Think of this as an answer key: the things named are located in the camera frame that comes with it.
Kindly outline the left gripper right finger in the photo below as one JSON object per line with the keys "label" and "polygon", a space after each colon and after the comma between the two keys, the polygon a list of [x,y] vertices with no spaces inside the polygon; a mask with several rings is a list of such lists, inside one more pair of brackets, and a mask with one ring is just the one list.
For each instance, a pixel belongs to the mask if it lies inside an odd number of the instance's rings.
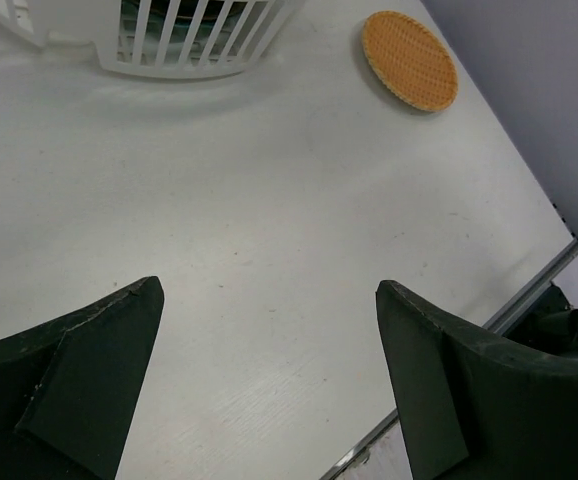
{"label": "left gripper right finger", "polygon": [[416,479],[578,479],[578,361],[521,345],[402,284],[376,292]]}

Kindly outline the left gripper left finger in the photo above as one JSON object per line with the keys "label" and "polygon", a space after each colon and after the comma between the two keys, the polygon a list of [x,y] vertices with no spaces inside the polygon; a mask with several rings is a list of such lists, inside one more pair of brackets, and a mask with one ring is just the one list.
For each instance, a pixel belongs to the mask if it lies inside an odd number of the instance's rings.
{"label": "left gripper left finger", "polygon": [[0,479],[113,479],[163,312],[155,277],[0,340]]}

